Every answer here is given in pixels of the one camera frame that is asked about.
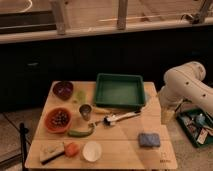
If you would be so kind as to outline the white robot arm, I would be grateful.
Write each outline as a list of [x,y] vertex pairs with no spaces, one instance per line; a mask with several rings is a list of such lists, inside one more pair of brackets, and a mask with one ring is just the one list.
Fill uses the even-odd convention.
[[166,71],[165,85],[158,94],[161,106],[169,108],[186,98],[207,113],[213,114],[213,88],[203,83],[205,76],[205,67],[197,61]]

